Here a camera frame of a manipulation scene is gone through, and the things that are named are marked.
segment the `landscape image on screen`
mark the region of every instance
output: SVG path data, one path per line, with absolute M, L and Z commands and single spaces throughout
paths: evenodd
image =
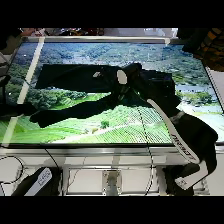
M 37 43 L 23 43 L 9 69 L 7 101 L 16 103 L 33 60 Z M 40 110 L 59 110 L 85 101 L 96 101 L 110 93 L 89 94 L 57 88 L 35 89 L 43 64 L 101 64 L 124 66 L 139 62 L 147 70 L 169 72 L 181 98 L 178 109 L 210 125 L 224 141 L 221 105 L 202 63 L 182 51 L 182 45 L 137 43 L 44 43 L 25 102 Z M 45 128 L 19 117 L 9 143 L 171 143 L 165 123 L 153 108 L 118 105 L 87 119 L 70 118 Z M 3 141 L 9 120 L 0 121 Z

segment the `television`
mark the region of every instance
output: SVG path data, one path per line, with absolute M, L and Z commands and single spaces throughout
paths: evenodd
M 110 93 L 86 93 L 58 88 L 36 89 L 45 64 L 92 64 L 125 66 L 141 63 L 143 69 L 172 73 L 176 95 L 181 98 L 178 109 L 203 120 L 218 133 L 217 144 L 224 141 L 223 109 L 208 71 L 200 60 L 182 51 L 182 44 L 131 38 L 69 39 L 45 38 L 24 41 L 8 70 L 7 102 L 16 103 L 26 85 L 27 75 L 36 60 L 31 83 L 24 102 L 41 110 L 63 110 L 85 101 L 97 101 Z M 139 116 L 142 114 L 145 131 Z M 113 110 L 86 118 L 69 118 L 45 128 L 20 116 L 10 126 L 0 121 L 0 142 L 11 147 L 31 148 L 141 148 L 173 146 L 168 129 L 154 108 L 117 105 Z

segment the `flat screen display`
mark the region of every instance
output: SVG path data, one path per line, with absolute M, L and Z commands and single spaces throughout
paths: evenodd
M 44 64 L 94 64 L 125 66 L 141 63 L 143 69 L 172 73 L 178 109 L 210 125 L 224 141 L 223 110 L 202 63 L 182 51 L 183 45 L 142 43 L 44 43 L 25 102 L 40 110 L 63 110 L 85 101 L 97 101 L 105 93 L 86 93 L 58 88 L 35 89 Z M 7 101 L 16 103 L 33 60 L 37 43 L 23 43 L 9 69 Z M 139 116 L 142 114 L 146 133 Z M 40 144 L 136 144 L 171 143 L 165 123 L 153 108 L 117 105 L 113 110 L 86 119 L 69 118 L 40 128 L 29 116 L 18 118 L 8 143 Z M 0 121 L 0 142 L 10 119 Z

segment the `patterned cloth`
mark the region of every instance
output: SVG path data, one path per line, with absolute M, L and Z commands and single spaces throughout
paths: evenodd
M 224 72 L 224 28 L 212 28 L 194 52 L 194 58 L 212 70 Z

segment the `screen bezel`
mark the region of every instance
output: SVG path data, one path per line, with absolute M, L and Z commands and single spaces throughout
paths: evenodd
M 38 43 L 39 41 L 44 43 L 142 43 L 142 44 L 175 44 L 175 45 L 183 45 L 185 44 L 184 40 L 179 40 L 178 38 L 162 38 L 162 37 L 109 37 L 109 36 L 77 36 L 77 37 L 24 37 L 22 38 L 22 43 L 33 42 Z M 207 68 L 203 64 L 208 77 L 211 81 L 212 87 L 216 93 L 216 96 L 220 102 L 222 109 L 224 108 L 224 101 L 218 91 L 217 86 L 212 78 L 209 68 Z M 125 155 L 133 155 L 133 154 L 147 154 L 148 155 L 148 148 L 147 144 L 132 144 L 132 143 L 117 143 L 117 144 L 54 144 L 54 143 L 46 143 L 46 144 L 2 144 L 3 149 L 7 146 L 7 148 L 11 149 L 13 152 L 16 153 L 35 153 L 40 154 L 40 149 L 51 149 L 56 150 L 55 154 L 125 154 Z M 177 152 L 176 148 L 172 143 L 165 143 L 165 144 L 149 144 L 150 150 L 157 154 L 159 151 L 166 151 L 170 153 Z M 216 150 L 224 150 L 224 142 L 217 142 L 216 143 Z

